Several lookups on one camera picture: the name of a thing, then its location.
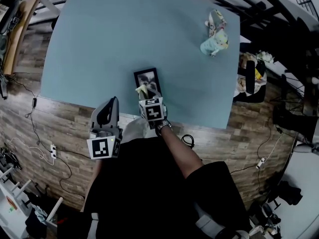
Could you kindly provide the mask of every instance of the wristwatch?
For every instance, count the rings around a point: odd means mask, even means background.
[[[161,129],[162,129],[164,126],[166,126],[166,125],[168,125],[168,126],[171,128],[171,123],[169,123],[169,121],[166,120],[166,119],[163,119],[163,120],[161,120],[160,122],[158,122],[158,123],[156,124],[156,131],[157,131],[157,133],[160,134]]]

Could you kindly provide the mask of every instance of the white cable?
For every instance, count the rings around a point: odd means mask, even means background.
[[[273,147],[272,151],[270,152],[270,154],[268,155],[268,157],[267,157],[266,160],[268,160],[268,158],[270,158],[271,154],[273,154],[273,152],[274,152],[274,150],[275,150],[275,148],[276,148],[276,145],[277,145],[277,143],[279,142],[280,138],[283,136],[283,134],[284,134],[284,133],[282,133],[282,134],[280,135],[280,137],[278,138],[278,140],[276,141],[275,146]]]
[[[42,155],[39,154],[39,158],[40,158],[40,159],[44,159],[49,165],[54,165],[54,159],[53,159],[53,164],[51,164],[50,162],[48,162],[48,161],[45,159],[44,153],[43,153],[43,151],[42,151],[40,148],[38,148],[38,147],[33,147],[33,146],[29,147],[28,145],[26,145],[23,141],[21,141],[21,140],[20,140],[19,138],[17,138],[17,137],[12,138],[11,141],[9,141],[9,140],[6,140],[6,141],[7,141],[7,142],[10,142],[11,144],[13,144],[12,141],[13,141],[14,139],[18,139],[23,145],[27,146],[29,149],[32,149],[32,148],[38,149],[38,150],[41,151],[41,153],[42,153]]]

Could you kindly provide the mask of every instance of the floor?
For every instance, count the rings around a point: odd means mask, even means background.
[[[50,25],[39,25],[27,31],[18,60],[19,68],[29,68],[31,73],[17,73],[17,80],[38,95],[41,86],[41,72],[44,65],[46,50],[49,45],[52,30]],[[173,123],[173,129],[178,136],[191,134],[195,139],[194,151],[203,159],[205,164],[215,161],[225,161],[230,171],[243,169],[258,162],[257,148],[267,140],[259,150],[259,155],[267,156],[273,149],[279,133],[275,130],[272,120],[272,110],[275,103],[270,99],[278,96],[280,89],[267,84],[266,98],[260,104],[233,103],[227,129],[214,129]],[[37,146],[37,137],[32,130],[30,118],[25,114],[31,111],[32,95],[23,86],[12,83],[9,86],[9,97],[0,100],[0,129],[3,131],[1,141],[19,137],[28,146]],[[66,104],[38,97],[38,103],[32,114],[36,131],[47,147],[54,143],[60,149],[72,150],[89,156],[86,139],[88,138],[88,123],[92,108]],[[134,119],[131,115],[121,114],[120,126],[125,127]],[[265,181],[274,172],[283,169],[292,149],[294,139],[283,135],[265,166],[258,170],[253,168],[232,174],[234,182],[248,208],[256,199],[262,199]],[[40,159],[37,149],[28,149],[18,140],[13,140],[18,159],[23,169],[16,171],[13,177],[17,181],[26,182],[32,179],[44,189],[49,185],[48,193],[58,199],[64,198],[64,203],[81,209],[83,198],[63,191],[59,185],[61,178],[70,175],[68,167],[56,160],[54,166]],[[39,145],[45,153],[45,158],[52,162],[48,151]],[[59,151],[58,156],[71,168],[72,176],[61,182],[62,186],[76,194],[85,195],[94,161],[71,152]]]

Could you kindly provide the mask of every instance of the table surface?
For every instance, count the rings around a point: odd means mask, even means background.
[[[219,9],[229,48],[215,58],[199,47]],[[116,96],[139,115],[134,72],[156,67],[168,119],[226,128],[236,83],[240,25],[211,0],[67,0],[48,47],[41,95],[97,107]]]

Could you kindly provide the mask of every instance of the picture frame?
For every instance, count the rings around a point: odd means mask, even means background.
[[[145,84],[147,88],[160,91],[160,83],[156,68],[142,70],[134,73],[136,87],[140,87]]]

